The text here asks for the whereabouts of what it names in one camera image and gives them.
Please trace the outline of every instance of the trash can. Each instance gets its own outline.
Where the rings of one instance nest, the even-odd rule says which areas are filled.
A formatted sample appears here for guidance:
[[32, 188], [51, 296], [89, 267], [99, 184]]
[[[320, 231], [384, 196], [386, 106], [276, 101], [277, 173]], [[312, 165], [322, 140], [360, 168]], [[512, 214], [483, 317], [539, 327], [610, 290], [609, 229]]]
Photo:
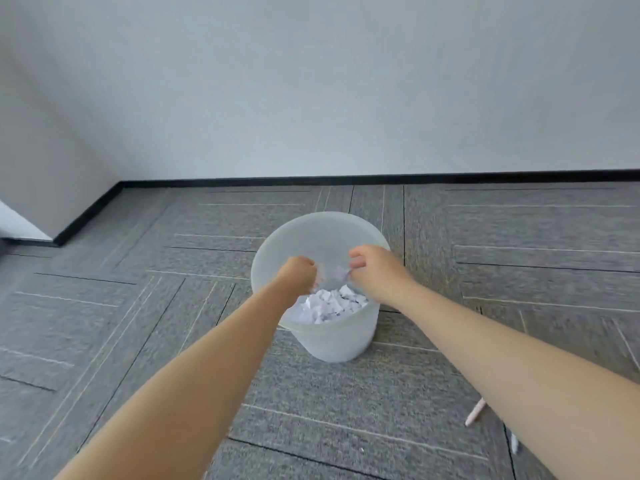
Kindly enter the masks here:
[[[317, 212], [298, 217], [282, 225], [260, 246], [251, 266], [253, 292], [271, 281], [291, 256], [307, 256], [325, 269], [346, 268], [348, 252], [361, 244], [375, 244], [389, 249], [382, 233], [360, 217], [343, 212]], [[339, 286], [331, 281], [326, 289]], [[349, 286], [359, 293], [352, 283]], [[364, 352], [373, 339], [380, 304], [371, 300], [354, 314], [325, 323], [301, 324], [287, 319], [280, 325], [290, 330], [300, 344], [314, 357], [325, 362], [345, 362]]]

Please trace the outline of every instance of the hand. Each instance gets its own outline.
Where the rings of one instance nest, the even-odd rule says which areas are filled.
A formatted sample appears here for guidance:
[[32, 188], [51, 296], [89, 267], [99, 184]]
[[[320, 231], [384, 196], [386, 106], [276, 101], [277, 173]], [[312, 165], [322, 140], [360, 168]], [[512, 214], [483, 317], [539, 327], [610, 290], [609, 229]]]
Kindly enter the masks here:
[[358, 246], [349, 251], [353, 258], [351, 280], [374, 300], [395, 305], [400, 291], [413, 282], [402, 263], [391, 252], [380, 246]]
[[280, 268], [273, 282], [283, 286], [295, 298], [309, 294], [316, 281], [317, 268], [311, 259], [293, 256]]

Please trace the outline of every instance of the floor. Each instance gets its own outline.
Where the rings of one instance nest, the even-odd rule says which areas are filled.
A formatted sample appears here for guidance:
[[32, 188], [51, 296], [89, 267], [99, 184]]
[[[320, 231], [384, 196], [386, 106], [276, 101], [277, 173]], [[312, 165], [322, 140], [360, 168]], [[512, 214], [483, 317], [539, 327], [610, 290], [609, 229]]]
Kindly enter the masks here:
[[[249, 296], [268, 234], [322, 210], [372, 222], [434, 290], [640, 382], [639, 189], [126, 189], [66, 247], [0, 257], [0, 477], [52, 478]], [[510, 455], [490, 410], [464, 427], [478, 399], [395, 310], [349, 363], [278, 330], [206, 478], [553, 478], [526, 448]]]

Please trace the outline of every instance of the white pen on floor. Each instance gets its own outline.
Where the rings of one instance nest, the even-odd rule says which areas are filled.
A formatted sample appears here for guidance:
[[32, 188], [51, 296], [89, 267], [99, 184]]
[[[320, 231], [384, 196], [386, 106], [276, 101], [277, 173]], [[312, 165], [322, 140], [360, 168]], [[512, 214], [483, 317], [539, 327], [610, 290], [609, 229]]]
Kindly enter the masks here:
[[471, 423], [473, 423], [473, 421], [475, 421], [476, 418], [478, 417], [478, 414], [480, 414], [480, 411], [482, 411], [485, 406], [486, 406], [486, 401], [484, 400], [483, 397], [481, 397], [480, 401], [478, 401], [478, 403], [476, 404], [476, 407], [474, 408], [474, 410], [471, 411], [471, 414], [469, 414], [469, 416], [467, 417], [467, 420], [465, 421], [465, 426], [469, 426]]
[[511, 453], [516, 454], [520, 447], [520, 441], [516, 438], [516, 435], [511, 432]]

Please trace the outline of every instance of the forearm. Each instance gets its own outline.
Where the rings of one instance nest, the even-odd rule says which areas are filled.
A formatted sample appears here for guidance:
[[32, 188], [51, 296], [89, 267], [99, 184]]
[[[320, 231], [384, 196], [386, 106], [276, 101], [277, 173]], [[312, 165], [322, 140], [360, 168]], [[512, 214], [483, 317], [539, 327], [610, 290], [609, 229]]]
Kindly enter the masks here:
[[201, 478], [296, 298], [277, 283], [249, 298], [139, 389], [59, 479]]
[[561, 479], [640, 478], [640, 387], [417, 284], [395, 304]]

